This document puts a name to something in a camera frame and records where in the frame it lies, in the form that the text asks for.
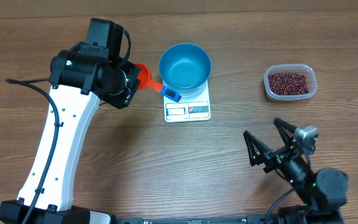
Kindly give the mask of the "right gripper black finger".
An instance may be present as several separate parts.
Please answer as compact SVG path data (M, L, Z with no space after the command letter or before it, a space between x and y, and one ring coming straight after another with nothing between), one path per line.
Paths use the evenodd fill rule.
M264 163L272 150L248 130L243 133L243 136L248 149L250 165L255 166Z
M280 118L275 118L273 120L273 124L276 126L285 146L291 146L297 127L283 121Z

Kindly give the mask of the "orange scoop with blue handle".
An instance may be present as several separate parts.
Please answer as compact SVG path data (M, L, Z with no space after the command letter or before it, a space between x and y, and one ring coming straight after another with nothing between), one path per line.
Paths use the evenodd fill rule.
M179 102L182 96L172 88L169 88L162 83L158 83L152 79L152 73L147 66L143 63L136 63L137 67L140 68L137 79L140 81L138 90L144 90L146 88L151 88L154 91L158 92L160 95L167 97L168 99Z

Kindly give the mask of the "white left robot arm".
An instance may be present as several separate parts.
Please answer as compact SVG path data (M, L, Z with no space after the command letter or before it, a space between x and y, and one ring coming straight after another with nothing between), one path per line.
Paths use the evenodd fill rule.
M120 25L93 18L85 41L50 63L49 108L31 171L15 200L0 206L3 223L114 223L107 212L73 204L83 143L99 105L126 108L139 87L139 67L120 56L129 37Z

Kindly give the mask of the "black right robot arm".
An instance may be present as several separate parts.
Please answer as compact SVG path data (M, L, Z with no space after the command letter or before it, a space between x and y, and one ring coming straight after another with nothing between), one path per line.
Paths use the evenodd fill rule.
M243 136L251 166L263 165L291 189L278 198L264 215L248 215L254 223L342 223L340 209L347 203L348 176L332 167L314 172L311 155L316 150L318 129L298 127L275 118L284 146L273 151L250 131Z

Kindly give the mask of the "teal plastic bowl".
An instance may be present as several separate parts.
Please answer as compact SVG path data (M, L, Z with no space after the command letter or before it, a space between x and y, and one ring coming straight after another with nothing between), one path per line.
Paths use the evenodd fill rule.
M209 54L196 44L180 43L169 47L159 60L162 81L180 93L194 92L212 73Z

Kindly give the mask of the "white digital kitchen scale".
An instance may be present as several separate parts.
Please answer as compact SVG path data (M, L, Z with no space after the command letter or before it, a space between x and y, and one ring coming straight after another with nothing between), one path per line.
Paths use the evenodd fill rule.
M199 89L181 93L181 100L174 102L163 97L164 120L167 123L208 121L211 118L208 82Z

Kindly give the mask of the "red adzuki beans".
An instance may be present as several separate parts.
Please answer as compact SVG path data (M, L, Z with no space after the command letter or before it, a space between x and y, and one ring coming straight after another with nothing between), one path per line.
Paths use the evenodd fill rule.
M276 95L305 95L309 93L306 77L299 73L270 73L268 84Z

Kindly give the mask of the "clear plastic food container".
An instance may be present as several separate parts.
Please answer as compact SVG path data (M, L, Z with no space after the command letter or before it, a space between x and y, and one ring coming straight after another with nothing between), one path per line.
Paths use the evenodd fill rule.
M271 101L305 100L315 95L318 82L314 70L305 64L281 64L264 74L266 96Z

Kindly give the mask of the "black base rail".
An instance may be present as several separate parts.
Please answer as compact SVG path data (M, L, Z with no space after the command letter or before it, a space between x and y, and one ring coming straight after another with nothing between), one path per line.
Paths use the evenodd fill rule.
M160 218L144 219L117 218L110 213L90 211L89 221L75 221L89 224L260 224L265 223L265 215L246 215L245 217L213 217L213 218Z

